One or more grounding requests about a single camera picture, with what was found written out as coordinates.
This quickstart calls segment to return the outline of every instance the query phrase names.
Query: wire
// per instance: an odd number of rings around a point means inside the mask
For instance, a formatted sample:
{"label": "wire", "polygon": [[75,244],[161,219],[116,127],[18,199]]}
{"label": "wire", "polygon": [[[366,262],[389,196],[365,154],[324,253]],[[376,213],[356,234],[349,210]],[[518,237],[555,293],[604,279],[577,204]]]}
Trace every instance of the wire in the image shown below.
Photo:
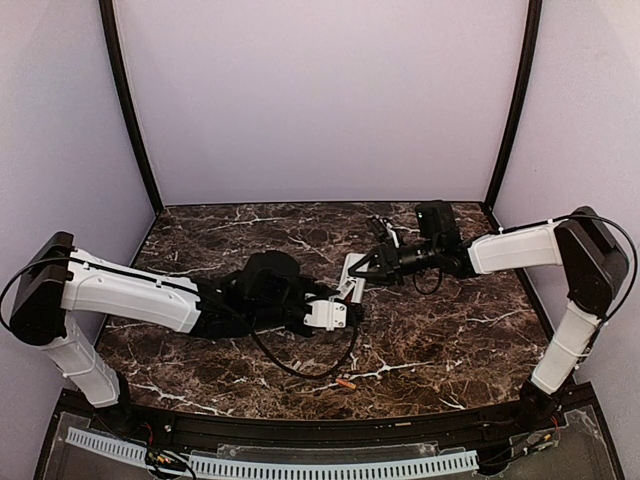
{"label": "wire", "polygon": [[[155,453],[156,455],[160,454],[160,455],[165,455],[165,456],[167,456],[169,458],[172,458],[173,460],[175,460],[176,462],[181,464],[185,468],[185,470],[187,472],[189,472],[189,474],[191,475],[193,480],[198,480],[196,472],[193,470],[193,468],[191,468],[191,466],[189,465],[187,460],[185,460],[180,455],[178,455],[178,454],[176,454],[174,452],[171,452],[171,451],[168,451],[168,450],[162,450],[162,449],[159,449],[159,448],[151,446],[150,442],[151,442],[151,439],[153,439],[153,430],[151,428],[151,425],[149,425],[148,423],[145,422],[145,423],[140,424],[140,427],[148,428],[149,432],[150,432],[149,443],[144,443],[142,441],[136,440],[135,438],[128,438],[128,437],[120,435],[119,433],[114,432],[113,429],[110,428],[109,425],[107,425],[107,423],[97,413],[94,414],[93,417],[102,424],[102,426],[105,428],[105,430],[108,433],[110,433],[111,435],[116,437],[118,440],[120,440],[122,442],[126,442],[126,443],[135,443],[135,444],[138,444],[138,445],[142,444],[142,446],[146,447],[148,451],[151,451],[151,452]],[[165,476],[165,474],[163,472],[158,470],[157,466],[153,466],[153,472],[154,472],[154,475],[156,475],[157,478],[161,478],[161,479],[172,478],[172,477]]]}
{"label": "wire", "polygon": [[562,434],[560,433],[560,425],[558,424],[558,420],[556,419],[556,417],[551,417],[551,421],[553,422],[553,425],[556,428],[556,435],[558,437],[558,440],[562,439]]}
{"label": "wire", "polygon": [[414,273],[413,274],[413,286],[416,288],[416,292],[418,292],[420,295],[433,295],[434,293],[436,293],[438,291],[438,289],[440,288],[440,285],[442,285],[442,277],[443,277],[442,269],[438,269],[438,281],[436,282],[436,286],[433,287],[428,292],[425,292],[424,290],[421,290],[418,287],[418,282],[416,280],[416,274]]}
{"label": "wire", "polygon": [[[31,270],[34,267],[40,266],[40,265],[50,265],[50,264],[55,264],[55,263],[59,263],[59,262],[73,262],[73,263],[77,263],[80,265],[84,265],[84,266],[88,266],[91,268],[95,268],[96,270],[102,270],[105,272],[109,272],[109,273],[113,273],[116,275],[122,275],[125,277],[130,277],[130,278],[135,278],[138,280],[144,280],[144,281],[148,281],[150,283],[154,283],[157,284],[158,283],[158,279],[157,278],[153,278],[153,277],[148,277],[146,275],[143,274],[139,274],[139,273],[134,273],[134,272],[128,272],[128,271],[123,271],[123,270],[118,270],[117,268],[112,268],[112,267],[108,267],[106,265],[100,265],[100,264],[95,264],[92,262],[87,262],[84,260],[81,260],[79,258],[75,258],[75,257],[56,257],[56,258],[45,258],[42,260],[38,260],[35,262],[30,263],[29,265],[21,268],[15,275],[13,275],[13,277],[11,277],[11,279],[9,280],[9,282],[7,283],[7,285],[5,286],[4,290],[2,291],[2,293],[0,293],[0,323],[2,324],[2,326],[4,328],[6,328],[8,331],[11,332],[11,327],[5,322],[4,318],[2,318],[2,303],[7,295],[7,293],[9,292],[9,289],[11,288],[11,286],[27,271]],[[223,303],[220,303],[217,299],[210,297],[209,295],[203,293],[203,292],[199,292],[196,289],[193,288],[189,288],[189,287],[185,287],[184,285],[180,285],[178,283],[173,283],[171,281],[161,281],[162,285],[166,285],[167,287],[171,287],[174,288],[176,290],[181,290],[183,292],[186,293],[190,293],[192,295],[195,295],[199,298],[202,298],[204,300],[206,300],[207,302],[211,303],[211,305],[215,306],[216,308],[219,308],[220,310],[223,310],[225,312],[227,312],[229,315],[231,315],[233,318],[237,319],[238,321],[240,321],[249,331],[249,334],[251,335],[251,338],[253,339],[253,341],[256,343],[256,345],[258,346],[258,348],[262,351],[262,353],[265,354],[265,356],[271,360],[271,362],[274,363],[274,365],[276,365],[278,368],[284,370],[285,372],[287,372],[290,375],[294,375],[296,377],[299,378],[303,378],[305,380],[321,380],[323,378],[326,378],[330,375],[332,375],[333,373],[335,373],[340,367],[342,367],[347,360],[349,359],[351,353],[353,352],[353,349],[355,348],[356,345],[356,341],[358,339],[358,321],[357,321],[357,316],[354,315],[353,316],[353,333],[351,335],[351,342],[349,343],[349,346],[347,348],[347,350],[345,351],[344,355],[333,365],[333,367],[331,367],[330,369],[326,370],[323,373],[317,374],[317,375],[311,375],[311,374],[306,374],[306,373],[302,373],[302,372],[298,372],[297,370],[294,370],[291,367],[288,367],[287,365],[285,365],[284,363],[282,363],[268,348],[267,346],[262,343],[262,340],[260,340],[260,338],[258,337],[254,326],[252,324],[250,324],[242,315],[240,315],[238,312],[236,312],[234,309],[232,309],[231,307],[228,307],[227,305],[224,305]],[[335,302],[338,303],[342,303],[344,305],[346,305],[348,307],[348,305],[343,302],[342,300],[334,300]]]}
{"label": "wire", "polygon": [[[636,282],[636,278],[638,276],[638,251],[636,249],[635,243],[633,242],[633,239],[631,238],[631,235],[629,235],[629,233],[627,233],[627,231],[624,228],[622,228],[620,225],[618,225],[616,222],[609,220],[608,218],[601,217],[599,215],[588,215],[586,213],[585,214],[571,213],[569,215],[562,215],[560,217],[553,218],[550,221],[560,222],[563,220],[581,219],[581,218],[587,219],[587,220],[598,220],[618,230],[618,232],[622,234],[622,236],[625,238],[625,240],[629,244],[629,248],[631,249],[631,253],[633,255],[633,272],[631,274],[631,281],[627,286],[627,290],[625,291],[624,295],[622,295],[622,297],[620,298],[620,301],[618,302],[618,304],[613,308],[613,310],[611,310],[609,314],[605,315],[605,317],[603,318],[603,321],[600,323],[600,325],[598,325],[598,327],[596,328],[596,331],[594,332],[594,336],[596,336],[600,332],[602,327],[604,327],[605,323],[609,321],[611,317],[613,317],[616,313],[618,313],[622,305],[627,301],[627,298],[629,298],[629,295],[631,294],[631,290],[633,290],[633,287]],[[511,232],[515,232],[525,228],[539,227],[541,225],[547,225],[548,223],[549,221],[540,221],[540,222],[529,223],[526,225],[520,225],[517,227],[505,228],[504,230],[502,230],[502,233],[511,233]]]}
{"label": "wire", "polygon": [[487,466],[493,466],[491,465],[489,462],[495,460],[496,458],[500,458],[501,456],[503,456],[505,453],[509,453],[510,451],[512,451],[514,448],[519,447],[520,445],[522,445],[523,443],[525,443],[527,440],[529,440],[529,436],[531,436],[533,432],[527,432],[524,437],[522,437],[520,440],[518,440],[517,442],[515,442],[512,445],[509,445],[507,448],[505,448],[504,450],[500,451],[499,453],[496,453],[493,457],[488,458],[482,462],[480,462],[480,465],[487,465]]}

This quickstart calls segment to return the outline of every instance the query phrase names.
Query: black metal frame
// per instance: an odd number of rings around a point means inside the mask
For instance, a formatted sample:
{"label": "black metal frame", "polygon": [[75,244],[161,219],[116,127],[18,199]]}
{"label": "black metal frame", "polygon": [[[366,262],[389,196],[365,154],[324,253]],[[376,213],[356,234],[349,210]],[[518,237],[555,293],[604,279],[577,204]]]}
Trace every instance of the black metal frame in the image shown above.
{"label": "black metal frame", "polygon": [[500,151],[496,159],[496,166],[491,176],[489,190],[485,197],[484,203],[493,210],[495,207],[500,187],[507,172],[507,164],[511,156],[511,149],[518,131],[520,123],[520,115],[524,106],[524,99],[527,94],[529,85],[529,77],[531,75],[531,66],[533,65],[533,56],[536,50],[536,40],[538,38],[538,27],[540,26],[540,16],[542,15],[542,0],[529,0],[529,11],[527,13],[527,23],[524,31],[524,40],[522,42],[522,52],[520,53],[520,65],[518,66],[518,75],[516,76],[516,84],[513,88],[513,97],[511,98],[511,107],[507,116],[507,124],[504,127],[502,135],[502,143]]}
{"label": "black metal frame", "polygon": [[151,202],[154,212],[156,215],[159,215],[164,209],[164,205],[162,204],[158,185],[153,177],[149,157],[147,156],[147,151],[144,147],[144,142],[142,141],[140,125],[138,125],[138,118],[136,117],[136,111],[131,98],[131,91],[129,90],[129,82],[127,81],[127,73],[124,68],[124,60],[122,57],[122,50],[120,49],[120,40],[118,38],[118,27],[116,25],[115,11],[113,9],[113,0],[99,1],[104,38],[107,44],[107,51],[109,52],[109,61],[111,62],[113,80],[116,85],[116,90],[118,91],[118,98],[120,99],[122,116],[124,117],[124,122],[127,126],[129,140],[131,141],[131,148],[133,148],[138,169],[140,170],[144,187],[147,190],[147,196],[149,197],[149,201]]}
{"label": "black metal frame", "polygon": [[[111,62],[111,71],[113,72],[113,79],[120,99],[122,116],[124,117],[127,126],[129,139],[136,157],[138,169],[140,170],[140,175],[142,176],[142,180],[147,191],[147,196],[149,197],[149,201],[151,202],[156,215],[159,215],[164,209],[164,205],[162,203],[160,192],[149,162],[149,157],[147,156],[144,142],[142,140],[138,118],[136,116],[131,91],[129,89],[129,82],[127,80],[122,49],[120,47],[120,40],[118,37],[118,27],[116,24],[113,0],[99,0],[99,3],[104,36],[107,44],[107,50],[109,52],[109,60]],[[522,113],[522,107],[524,106],[531,67],[533,64],[541,13],[542,0],[529,0],[524,40],[522,42],[522,51],[520,53],[520,64],[518,66],[518,74],[516,76],[516,83],[513,89],[511,107],[509,108],[509,115],[507,116],[502,143],[496,159],[493,175],[491,176],[489,189],[484,200],[484,204],[489,211],[493,210],[498,198],[500,187],[502,186],[502,182],[507,171],[507,164],[513,148],[516,132],[518,130],[520,115]]]}
{"label": "black metal frame", "polygon": [[[562,400],[565,411],[591,405],[601,427],[611,462],[619,479],[624,474],[615,445],[607,428],[602,409],[590,383],[570,385]],[[288,421],[252,420],[195,415],[162,409],[134,408],[145,418],[157,418],[160,425],[171,425],[171,432],[156,438],[158,446],[170,446],[174,451],[208,450],[215,452],[219,445],[247,445],[279,448],[358,448],[384,445],[402,445],[420,442],[438,442],[440,449],[463,446],[467,450],[503,449],[509,438],[521,433],[516,427],[479,425],[493,418],[508,416],[516,402],[493,405],[437,415],[421,415],[400,419],[343,420],[343,421]],[[49,423],[34,478],[43,478],[48,454],[62,412],[92,419],[92,428],[104,430],[93,418],[93,408],[84,396],[63,390]],[[550,428],[551,422],[541,423],[536,429]]]}

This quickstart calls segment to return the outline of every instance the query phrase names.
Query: lavender wall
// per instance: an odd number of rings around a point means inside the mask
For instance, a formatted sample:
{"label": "lavender wall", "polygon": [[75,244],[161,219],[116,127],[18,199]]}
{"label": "lavender wall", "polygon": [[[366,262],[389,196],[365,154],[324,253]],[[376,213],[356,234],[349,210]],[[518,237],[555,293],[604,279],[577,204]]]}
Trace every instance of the lavender wall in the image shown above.
{"label": "lavender wall", "polygon": [[[2,0],[0,11],[0,284],[57,230],[128,263],[153,214],[120,113],[98,2]],[[100,320],[84,319],[90,337]],[[61,385],[44,355],[0,332],[0,478],[33,477]]]}
{"label": "lavender wall", "polygon": [[[533,73],[496,214],[503,225],[588,204],[640,239],[640,5],[545,2]],[[531,271],[552,318],[566,304],[561,269]],[[604,330],[578,372],[591,380],[627,478],[640,478],[640,299]]]}
{"label": "lavender wall", "polygon": [[527,2],[116,5],[167,204],[484,197]]}

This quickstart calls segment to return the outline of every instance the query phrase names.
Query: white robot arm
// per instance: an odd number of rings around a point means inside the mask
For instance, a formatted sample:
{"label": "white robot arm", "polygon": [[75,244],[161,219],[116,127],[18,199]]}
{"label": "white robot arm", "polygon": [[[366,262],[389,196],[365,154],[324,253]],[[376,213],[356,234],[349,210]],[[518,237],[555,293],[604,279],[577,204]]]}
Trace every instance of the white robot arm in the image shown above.
{"label": "white robot arm", "polygon": [[432,268],[470,278],[537,265],[564,267],[569,283],[567,309],[520,392],[528,420],[536,413],[548,413],[557,401],[554,395],[559,397],[577,364],[588,355],[628,275],[627,256],[605,222],[617,225],[582,207],[555,220],[500,229],[498,234],[463,242],[450,204],[422,203],[416,207],[416,216],[425,241],[414,245],[405,244],[397,232],[392,235],[387,219],[369,219],[369,228],[380,243],[362,259],[368,263],[367,272],[355,272],[355,264],[351,274],[374,284],[393,285],[402,284],[406,275]]}
{"label": "white robot arm", "polygon": [[10,329],[46,353],[96,408],[128,401],[126,381],[97,354],[74,311],[141,320],[207,339],[273,327],[305,336],[313,328],[348,325],[355,332],[365,281],[347,270],[363,255],[348,255],[338,289],[332,290],[300,275],[298,263],[282,252],[255,254],[244,270],[207,280],[123,267],[72,242],[71,234],[58,232],[32,260],[16,294]]}
{"label": "white robot arm", "polygon": [[[403,276],[429,268],[469,278],[563,265],[570,292],[567,310],[521,391],[534,414],[548,408],[586,356],[627,276],[629,262],[615,238],[586,207],[562,220],[466,242],[450,205],[427,202],[416,213],[426,239],[416,245],[404,244],[388,221],[370,219],[381,243],[367,255],[348,256],[335,291],[300,275],[297,262],[282,252],[253,255],[244,270],[222,279],[173,278],[105,262],[74,249],[70,234],[58,233],[25,270],[11,331],[47,353],[92,405],[105,408],[124,401],[126,381],[104,364],[69,312],[118,315],[210,339],[247,334],[255,339],[255,329],[274,326],[309,335],[312,327],[355,327],[348,314],[359,303],[365,280],[402,283]],[[348,296],[350,303],[344,301]]]}

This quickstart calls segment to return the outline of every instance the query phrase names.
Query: marble tabletop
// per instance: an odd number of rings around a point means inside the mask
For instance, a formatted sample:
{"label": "marble tabletop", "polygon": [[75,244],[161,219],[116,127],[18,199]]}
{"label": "marble tabletop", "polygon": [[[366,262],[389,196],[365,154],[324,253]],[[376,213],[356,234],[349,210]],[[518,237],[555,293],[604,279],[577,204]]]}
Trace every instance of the marble tabletop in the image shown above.
{"label": "marble tabletop", "polygon": [[[345,255],[375,245],[365,219],[391,219],[418,240],[414,203],[288,203],[167,208],[135,267],[169,276],[216,277],[255,252],[294,256],[302,272],[337,285]],[[489,230],[477,204],[454,204],[463,238]],[[423,288],[434,282],[427,275]],[[547,338],[513,272],[468,280],[445,276],[436,295],[368,285],[365,320],[350,362],[335,378],[305,381],[279,370],[250,338],[208,341],[112,317],[98,351],[129,381],[134,402],[183,412],[263,419],[401,417],[480,407],[517,398]],[[283,362],[307,373],[331,366],[350,329],[311,339],[261,333]]]}

